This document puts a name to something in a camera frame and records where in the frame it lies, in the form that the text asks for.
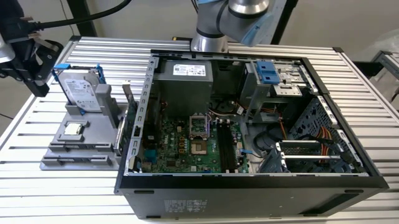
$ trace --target white wall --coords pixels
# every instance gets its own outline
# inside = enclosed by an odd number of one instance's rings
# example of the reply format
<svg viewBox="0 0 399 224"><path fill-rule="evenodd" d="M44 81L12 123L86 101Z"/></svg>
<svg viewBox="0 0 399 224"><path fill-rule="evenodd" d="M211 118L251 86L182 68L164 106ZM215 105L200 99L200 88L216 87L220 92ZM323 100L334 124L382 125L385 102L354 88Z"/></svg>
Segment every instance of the white wall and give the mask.
<svg viewBox="0 0 399 224"><path fill-rule="evenodd" d="M87 0L91 13L115 7L122 0ZM132 0L118 13L95 21L99 36L150 40L192 37L196 12L190 0Z"/></svg>
<svg viewBox="0 0 399 224"><path fill-rule="evenodd" d="M88 0L92 13L120 1ZM299 0L282 44L342 47L350 56L386 32L399 28L399 0ZM170 40L192 37L196 13L190 0L132 0L116 14L99 19L104 37Z"/></svg>
<svg viewBox="0 0 399 224"><path fill-rule="evenodd" d="M64 20L60 0L19 0L20 6L24 9L26 16L32 16L35 21L50 22ZM71 19L72 14L68 7L67 0L63 0L67 17ZM79 35L76 25L72 25L75 34ZM72 36L70 26L46 29L40 32L42 39L54 40L66 44Z"/></svg>
<svg viewBox="0 0 399 224"><path fill-rule="evenodd" d="M399 0L299 0L282 44L342 47L355 56L398 21Z"/></svg>

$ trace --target label sticker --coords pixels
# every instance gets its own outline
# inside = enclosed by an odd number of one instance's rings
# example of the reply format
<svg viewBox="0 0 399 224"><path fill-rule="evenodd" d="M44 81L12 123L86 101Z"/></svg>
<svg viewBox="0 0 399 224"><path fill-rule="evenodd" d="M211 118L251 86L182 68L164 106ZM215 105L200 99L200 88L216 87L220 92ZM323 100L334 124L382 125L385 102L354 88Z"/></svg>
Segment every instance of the label sticker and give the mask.
<svg viewBox="0 0 399 224"><path fill-rule="evenodd" d="M167 212L204 212L208 200L164 200Z"/></svg>
<svg viewBox="0 0 399 224"><path fill-rule="evenodd" d="M66 84L76 106L86 111L99 111L100 105L90 82L82 79L66 79Z"/></svg>
<svg viewBox="0 0 399 224"><path fill-rule="evenodd" d="M238 114L242 115L243 112L244 112L244 108L240 106L240 107L238 108Z"/></svg>
<svg viewBox="0 0 399 224"><path fill-rule="evenodd" d="M175 76L206 76L204 65L176 64L174 66Z"/></svg>

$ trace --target aluminum extrusion table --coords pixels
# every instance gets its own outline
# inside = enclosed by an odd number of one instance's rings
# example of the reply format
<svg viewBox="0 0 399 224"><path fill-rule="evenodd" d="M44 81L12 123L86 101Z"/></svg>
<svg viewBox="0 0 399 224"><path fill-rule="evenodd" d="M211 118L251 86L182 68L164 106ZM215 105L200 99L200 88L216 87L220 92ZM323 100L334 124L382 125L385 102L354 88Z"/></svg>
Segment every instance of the aluminum extrusion table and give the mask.
<svg viewBox="0 0 399 224"><path fill-rule="evenodd" d="M182 41L83 37L70 41L60 63L100 63L112 95L126 101L122 82L139 98L150 50L190 50ZM42 171L39 163L66 114L66 96L51 82L46 98L30 97L0 138L0 223L399 223L399 115L345 53L333 48L230 44L240 54L307 57L390 190L329 218L139 220L123 196L114 195L116 171Z"/></svg>

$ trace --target cable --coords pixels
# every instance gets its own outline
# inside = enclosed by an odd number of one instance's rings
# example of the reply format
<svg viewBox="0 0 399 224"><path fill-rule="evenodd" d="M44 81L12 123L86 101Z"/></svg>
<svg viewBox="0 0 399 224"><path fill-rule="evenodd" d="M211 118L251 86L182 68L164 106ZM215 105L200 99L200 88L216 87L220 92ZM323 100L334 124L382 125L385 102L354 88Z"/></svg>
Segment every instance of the cable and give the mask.
<svg viewBox="0 0 399 224"><path fill-rule="evenodd" d="M44 22L44 23L36 23L36 29L38 30L43 30L47 28L54 28L54 27L63 27L63 26L68 26L72 24L79 24L91 20L96 20L100 19L114 13L116 13L119 10L122 10L130 3L132 0L124 0L118 6L115 6L114 8L96 13L94 15L90 15L86 18L76 18L76 19L70 19L70 20L60 20L60 21L54 21L54 22Z"/></svg>
<svg viewBox="0 0 399 224"><path fill-rule="evenodd" d="M192 3L192 6L194 6L194 9L195 9L196 13L199 13L199 6L198 6L195 1L196 0L191 0L191 3Z"/></svg>
<svg viewBox="0 0 399 224"><path fill-rule="evenodd" d="M64 13L66 19L68 19L68 17L67 17L67 13L66 13L66 9L64 9L64 3L63 3L63 0L60 0L60 3L62 3L62 8L63 8L63 13ZM74 29L72 29L72 25L70 25L70 28L71 28L71 31L72 31L72 35L75 35L75 31L74 31Z"/></svg>
<svg viewBox="0 0 399 224"><path fill-rule="evenodd" d="M0 113L0 116L3 116L3 117L6 117L6 118L8 118L8 119L11 119L11 120L14 120L14 118L12 118L12 117L10 117L10 116L4 115L3 113Z"/></svg>

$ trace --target blue latch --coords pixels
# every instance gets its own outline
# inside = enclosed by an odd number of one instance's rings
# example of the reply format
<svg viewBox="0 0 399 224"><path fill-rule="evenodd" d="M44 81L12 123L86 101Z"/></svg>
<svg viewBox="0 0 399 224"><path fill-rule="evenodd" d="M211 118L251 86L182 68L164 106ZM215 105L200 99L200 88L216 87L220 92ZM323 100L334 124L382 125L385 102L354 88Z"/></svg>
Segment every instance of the blue latch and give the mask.
<svg viewBox="0 0 399 224"><path fill-rule="evenodd" d="M263 84L279 84L280 77L275 70L275 65L272 62L256 62L256 71L262 77Z"/></svg>

